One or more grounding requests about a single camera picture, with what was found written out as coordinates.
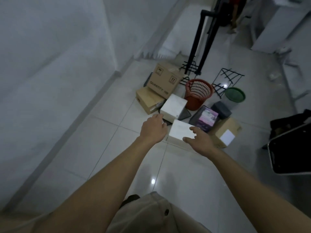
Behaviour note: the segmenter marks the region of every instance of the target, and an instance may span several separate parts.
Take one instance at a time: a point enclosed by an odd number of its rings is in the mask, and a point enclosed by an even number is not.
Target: person's left hand
[[[140,137],[152,144],[159,143],[167,134],[167,125],[163,123],[163,114],[154,114],[142,124]]]

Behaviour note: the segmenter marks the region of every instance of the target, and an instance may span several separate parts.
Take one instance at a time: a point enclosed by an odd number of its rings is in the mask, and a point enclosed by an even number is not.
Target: beige pants
[[[211,233],[184,211],[152,192],[124,205],[107,233]]]

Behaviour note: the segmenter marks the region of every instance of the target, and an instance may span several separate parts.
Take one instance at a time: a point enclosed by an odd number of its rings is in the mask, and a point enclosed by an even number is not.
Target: red plastic basket
[[[202,79],[191,79],[186,83],[186,109],[194,111],[213,94],[213,87]]]

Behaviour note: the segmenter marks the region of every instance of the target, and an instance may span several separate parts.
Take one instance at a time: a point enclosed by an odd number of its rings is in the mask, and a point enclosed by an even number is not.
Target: green lid
[[[226,97],[236,103],[241,103],[245,100],[245,94],[241,89],[238,88],[228,88],[225,90]]]

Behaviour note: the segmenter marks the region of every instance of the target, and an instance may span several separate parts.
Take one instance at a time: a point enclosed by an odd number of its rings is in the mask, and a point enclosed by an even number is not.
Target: white box
[[[169,137],[167,138],[167,142],[180,146],[181,148],[187,149],[189,151],[193,151],[192,147],[183,141],[183,137],[194,138],[196,134],[193,133],[189,128],[193,127],[193,125],[174,120],[171,130],[169,131]]]
[[[179,118],[186,104],[187,100],[171,94],[162,106],[160,113],[164,115],[163,119],[173,123],[175,119]]]

